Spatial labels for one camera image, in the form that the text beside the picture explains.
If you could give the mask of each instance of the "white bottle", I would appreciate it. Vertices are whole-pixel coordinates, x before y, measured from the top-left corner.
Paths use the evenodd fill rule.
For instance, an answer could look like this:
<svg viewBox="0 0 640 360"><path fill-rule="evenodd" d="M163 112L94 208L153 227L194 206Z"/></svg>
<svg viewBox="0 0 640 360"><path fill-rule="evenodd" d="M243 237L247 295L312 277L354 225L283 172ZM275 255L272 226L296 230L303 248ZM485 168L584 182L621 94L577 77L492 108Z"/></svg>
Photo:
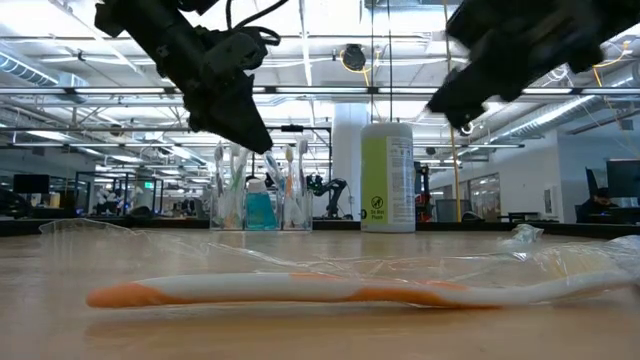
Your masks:
<svg viewBox="0 0 640 360"><path fill-rule="evenodd" d="M362 129L362 230L416 231L413 130L401 123Z"/></svg>

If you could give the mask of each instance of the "wooden table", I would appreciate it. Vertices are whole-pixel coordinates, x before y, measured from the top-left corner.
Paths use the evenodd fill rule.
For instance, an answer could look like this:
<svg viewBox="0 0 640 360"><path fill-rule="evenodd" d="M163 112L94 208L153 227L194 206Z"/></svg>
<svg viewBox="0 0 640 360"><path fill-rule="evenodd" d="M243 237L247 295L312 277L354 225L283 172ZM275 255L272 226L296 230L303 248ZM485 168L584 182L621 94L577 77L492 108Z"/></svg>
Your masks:
<svg viewBox="0 0 640 360"><path fill-rule="evenodd" d="M203 260L208 244L311 261L486 253L499 250L496 239L508 236L150 234L105 228L57 232L43 239L0 239L0 358L618 360L640 356L640 296L635 289L557 306L506 310L394 304L87 308L84 296L89 289L121 280L204 268L247 271L257 266L233 252ZM545 243L569 240L576 239L546 237ZM164 250L150 250L150 242L163 244Z"/></svg>

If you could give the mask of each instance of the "toothbrush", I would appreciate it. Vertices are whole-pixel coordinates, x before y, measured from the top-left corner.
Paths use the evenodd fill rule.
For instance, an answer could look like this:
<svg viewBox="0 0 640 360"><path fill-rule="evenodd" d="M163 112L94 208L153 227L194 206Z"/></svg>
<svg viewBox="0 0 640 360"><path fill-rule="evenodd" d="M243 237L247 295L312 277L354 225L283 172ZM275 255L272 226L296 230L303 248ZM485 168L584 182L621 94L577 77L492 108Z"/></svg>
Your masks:
<svg viewBox="0 0 640 360"><path fill-rule="evenodd" d="M278 166L278 163L276 162L276 159L273 157L273 153L271 151L267 151L264 154L264 161L265 161L265 164L267 165L267 171L269 172L269 175L271 175L271 178L273 179L273 181L276 183L276 186L280 191L284 192L285 190L284 177L282 176L280 167Z"/></svg>
<svg viewBox="0 0 640 360"><path fill-rule="evenodd" d="M293 222L294 225L301 225L304 223L304 216L298 206L294 196L293 190L293 148L287 145L285 150L285 157L289 163L289 174L287 175L287 190L285 196L285 223L289 224Z"/></svg>
<svg viewBox="0 0 640 360"><path fill-rule="evenodd" d="M244 190L244 170L247 165L247 158L249 156L249 151L246 149L238 149L239 155L239 166L236 171L232 172L231 177L232 181L230 184L229 191L227 193L227 201L225 208L228 209L226 213L225 224L227 227L239 227L241 224L239 223L238 210L242 208L242 190Z"/></svg>
<svg viewBox="0 0 640 360"><path fill-rule="evenodd" d="M214 160L216 163L216 186L218 187L218 199L222 197L223 194L223 184L222 184L222 160L224 159L224 148L222 147L222 143L219 142L218 146L216 146L216 150L213 154Z"/></svg>
<svg viewBox="0 0 640 360"><path fill-rule="evenodd" d="M302 167L302 160L304 154L309 151L309 142L307 140L298 141L298 181L300 182L300 207L304 210L308 210L307 207L307 181L304 176L304 168Z"/></svg>
<svg viewBox="0 0 640 360"><path fill-rule="evenodd" d="M307 192L307 182L304 177L304 168L302 167L302 159L304 154L309 151L309 142L307 140L300 140L298 142L298 172L300 174L300 192L302 196Z"/></svg>
<svg viewBox="0 0 640 360"><path fill-rule="evenodd" d="M444 308L523 306L600 294L637 280L629 273L599 271L536 285L478 288L448 282L337 277L324 274L212 274L164 277L98 289L87 305L125 308L223 302L385 301Z"/></svg>
<svg viewBox="0 0 640 360"><path fill-rule="evenodd" d="M237 156L240 156L240 145L238 144L231 144L231 146L229 147L229 153L230 153L230 159L229 159L229 164L231 165L231 181L235 181L235 175L236 175L236 167L235 167L235 158Z"/></svg>

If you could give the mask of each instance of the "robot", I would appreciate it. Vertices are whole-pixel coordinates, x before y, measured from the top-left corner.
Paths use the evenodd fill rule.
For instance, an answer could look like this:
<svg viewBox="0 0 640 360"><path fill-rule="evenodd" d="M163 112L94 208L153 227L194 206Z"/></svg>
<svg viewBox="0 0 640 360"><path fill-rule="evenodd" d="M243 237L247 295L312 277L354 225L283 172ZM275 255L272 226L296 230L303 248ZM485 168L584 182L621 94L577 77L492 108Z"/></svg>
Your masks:
<svg viewBox="0 0 640 360"><path fill-rule="evenodd" d="M342 219L338 214L338 200L340 200L340 195L342 195L346 187L347 181L343 179L333 179L323 184L322 176L307 176L307 188L313 192L313 195L320 197L328 191L333 191L333 193L329 193L329 205L327 205L326 219L329 220L353 220L353 215L351 214L345 214Z"/></svg>
<svg viewBox="0 0 640 360"><path fill-rule="evenodd" d="M127 31L184 94L194 131L221 135L260 154L273 145L252 98L253 70L280 36L246 27L288 0L227 30L192 27L180 11L202 15L218 0L103 0L96 27ZM640 0L466 0L446 31L470 50L471 63L452 71L428 103L458 129L482 115L494 95L516 100L540 76L568 63L582 72L603 59L599 44L640 21Z"/></svg>

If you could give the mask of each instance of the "plastic wrap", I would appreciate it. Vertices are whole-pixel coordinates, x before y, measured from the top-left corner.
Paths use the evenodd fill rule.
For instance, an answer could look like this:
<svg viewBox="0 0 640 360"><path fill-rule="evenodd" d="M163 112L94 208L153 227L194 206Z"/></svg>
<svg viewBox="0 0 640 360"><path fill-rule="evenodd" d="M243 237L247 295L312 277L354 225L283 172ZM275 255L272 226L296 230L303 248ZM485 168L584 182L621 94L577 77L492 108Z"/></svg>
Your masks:
<svg viewBox="0 0 640 360"><path fill-rule="evenodd" d="M260 233L131 231L87 220L43 226L42 243L47 271L81 286L93 307L250 301L500 307L595 296L640 279L638 236L532 248L527 234L539 238L534 230L517 232L508 252L493 252L504 246L496 240L486 253L453 249L411 258L389 251L329 257L335 252L286 234L274 246ZM518 243L522 251L513 249Z"/></svg>

